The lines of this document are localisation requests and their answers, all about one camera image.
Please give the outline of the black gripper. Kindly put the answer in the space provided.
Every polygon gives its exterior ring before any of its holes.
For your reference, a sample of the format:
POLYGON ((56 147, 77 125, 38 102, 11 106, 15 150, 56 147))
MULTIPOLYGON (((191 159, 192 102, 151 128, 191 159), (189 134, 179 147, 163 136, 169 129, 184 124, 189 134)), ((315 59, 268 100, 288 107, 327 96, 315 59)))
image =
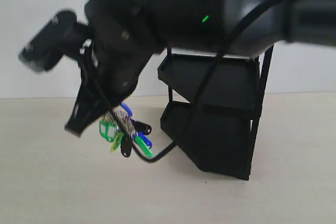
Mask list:
MULTIPOLYGON (((136 89, 154 54, 168 46, 155 8, 160 0, 88 0, 85 15, 94 33, 98 81, 111 103, 120 103, 136 89)), ((79 57, 80 88, 65 131, 80 137, 108 111, 97 89, 92 52, 79 57)))

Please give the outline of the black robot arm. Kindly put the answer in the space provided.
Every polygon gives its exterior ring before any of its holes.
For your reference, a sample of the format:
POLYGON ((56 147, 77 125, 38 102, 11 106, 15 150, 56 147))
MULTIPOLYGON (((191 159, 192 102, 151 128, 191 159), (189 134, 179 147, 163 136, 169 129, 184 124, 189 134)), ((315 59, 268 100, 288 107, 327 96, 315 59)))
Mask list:
POLYGON ((285 41, 333 47, 335 0, 88 0, 92 52, 87 101, 78 99, 65 130, 80 136, 136 88, 154 54, 168 47, 256 57, 285 41))

